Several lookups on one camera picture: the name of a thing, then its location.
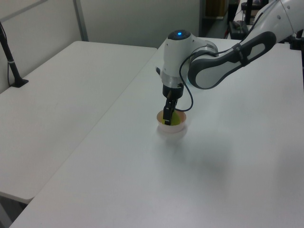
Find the wall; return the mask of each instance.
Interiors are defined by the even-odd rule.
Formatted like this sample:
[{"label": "wall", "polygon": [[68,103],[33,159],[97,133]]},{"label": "wall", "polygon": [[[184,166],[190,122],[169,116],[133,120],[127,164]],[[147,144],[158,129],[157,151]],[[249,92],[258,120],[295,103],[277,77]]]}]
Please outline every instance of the wall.
[{"label": "wall", "polygon": [[[81,40],[73,0],[47,0],[2,25],[21,77]],[[0,47],[0,93],[7,88],[7,60]]]},{"label": "wall", "polygon": [[158,48],[168,34],[199,35],[199,0],[81,0],[89,41]]}]

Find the black cable holder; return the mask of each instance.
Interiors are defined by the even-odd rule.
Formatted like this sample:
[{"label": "black cable holder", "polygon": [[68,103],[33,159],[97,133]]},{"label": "black cable holder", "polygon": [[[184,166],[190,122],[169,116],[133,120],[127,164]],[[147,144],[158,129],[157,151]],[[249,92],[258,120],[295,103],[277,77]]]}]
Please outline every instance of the black cable holder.
[{"label": "black cable holder", "polygon": [[15,82],[13,84],[11,84],[10,86],[20,88],[29,81],[20,77],[20,74],[18,72],[18,69],[17,69],[16,63],[14,61],[13,55],[11,54],[11,51],[9,49],[7,37],[5,35],[5,31],[3,29],[3,26],[1,24],[1,22],[0,22],[0,43],[2,45],[2,48],[4,50],[6,59],[8,60],[8,64],[9,64],[9,66],[11,68],[11,71],[12,71],[12,73],[14,75],[14,78],[15,78]]}]

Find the yellow object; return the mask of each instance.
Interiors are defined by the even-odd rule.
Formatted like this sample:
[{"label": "yellow object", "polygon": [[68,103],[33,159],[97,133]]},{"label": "yellow object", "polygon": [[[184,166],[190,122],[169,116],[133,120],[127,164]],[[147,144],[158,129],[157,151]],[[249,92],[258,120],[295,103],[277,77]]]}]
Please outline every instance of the yellow object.
[{"label": "yellow object", "polygon": [[180,119],[179,115],[174,111],[172,113],[172,118],[171,118],[171,124],[170,124],[170,126],[179,125],[180,123],[181,123],[181,119]]}]

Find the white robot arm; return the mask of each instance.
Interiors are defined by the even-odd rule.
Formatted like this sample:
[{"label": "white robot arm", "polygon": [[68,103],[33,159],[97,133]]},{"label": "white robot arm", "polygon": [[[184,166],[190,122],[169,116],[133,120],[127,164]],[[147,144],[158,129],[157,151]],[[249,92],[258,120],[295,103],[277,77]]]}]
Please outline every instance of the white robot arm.
[{"label": "white robot arm", "polygon": [[175,31],[166,39],[161,71],[163,95],[167,98],[164,120],[171,123],[177,99],[182,96],[183,77],[195,87],[211,89],[225,77],[268,52],[277,42],[304,28],[304,0],[275,0],[262,8],[248,36],[222,55],[208,41],[187,31]]}]

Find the white table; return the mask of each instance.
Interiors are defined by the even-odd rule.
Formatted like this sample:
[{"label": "white table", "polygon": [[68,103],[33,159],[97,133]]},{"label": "white table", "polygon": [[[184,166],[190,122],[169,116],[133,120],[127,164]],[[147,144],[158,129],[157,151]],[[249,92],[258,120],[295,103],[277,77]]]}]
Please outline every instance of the white table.
[{"label": "white table", "polygon": [[[236,40],[210,39],[219,50]],[[301,53],[277,44],[157,127],[163,45],[12,228],[302,228]],[[190,105],[185,91],[179,108]]]},{"label": "white table", "polygon": [[75,42],[0,95],[0,195],[29,203],[155,53]]}]

